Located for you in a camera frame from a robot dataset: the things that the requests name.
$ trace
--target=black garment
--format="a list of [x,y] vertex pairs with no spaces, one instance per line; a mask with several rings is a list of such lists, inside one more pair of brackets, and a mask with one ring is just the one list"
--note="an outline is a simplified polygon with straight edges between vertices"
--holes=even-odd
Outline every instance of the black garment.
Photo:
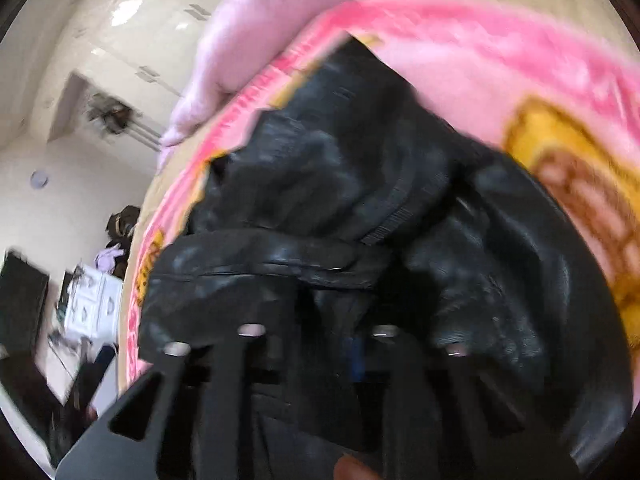
[[257,408],[274,433],[284,420],[367,448],[369,408],[345,347],[381,322],[427,352],[462,343],[514,374],[583,471],[631,413],[622,324],[567,216],[356,41],[286,108],[262,113],[247,147],[213,163],[151,273],[141,357],[175,340],[215,345],[249,322],[267,328],[280,371],[271,402],[282,410]]

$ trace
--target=pink blanket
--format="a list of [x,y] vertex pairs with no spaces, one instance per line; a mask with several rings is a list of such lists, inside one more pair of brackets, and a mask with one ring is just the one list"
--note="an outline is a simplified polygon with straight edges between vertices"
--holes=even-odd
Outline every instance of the pink blanket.
[[198,199],[207,161],[241,147],[259,111],[284,106],[348,34],[409,80],[425,107],[508,152],[565,208],[620,310],[637,403],[640,66],[556,22],[479,0],[344,3],[313,22],[224,108],[145,232],[129,303],[127,380],[145,368],[137,332],[148,273]]

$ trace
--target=white wall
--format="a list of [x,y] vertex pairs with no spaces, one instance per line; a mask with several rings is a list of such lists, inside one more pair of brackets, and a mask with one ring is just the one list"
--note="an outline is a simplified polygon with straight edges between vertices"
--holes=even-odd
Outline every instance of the white wall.
[[0,43],[0,148],[28,127],[40,81],[80,0],[27,0]]
[[[44,189],[30,187],[35,170],[49,174]],[[20,136],[0,150],[0,253],[17,248],[59,284],[65,269],[91,264],[110,214],[140,205],[150,181],[76,134],[48,144]]]

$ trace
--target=black fabric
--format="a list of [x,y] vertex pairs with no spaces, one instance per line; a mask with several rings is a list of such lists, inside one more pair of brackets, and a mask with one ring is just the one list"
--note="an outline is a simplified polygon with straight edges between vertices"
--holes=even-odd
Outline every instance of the black fabric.
[[140,356],[153,362],[174,340],[215,345],[248,322],[279,348],[265,416],[350,449],[367,447],[369,424],[353,341],[381,322],[427,352],[460,343],[495,360],[535,394],[582,471],[631,414],[622,324],[567,216],[357,41],[212,165],[151,272]]

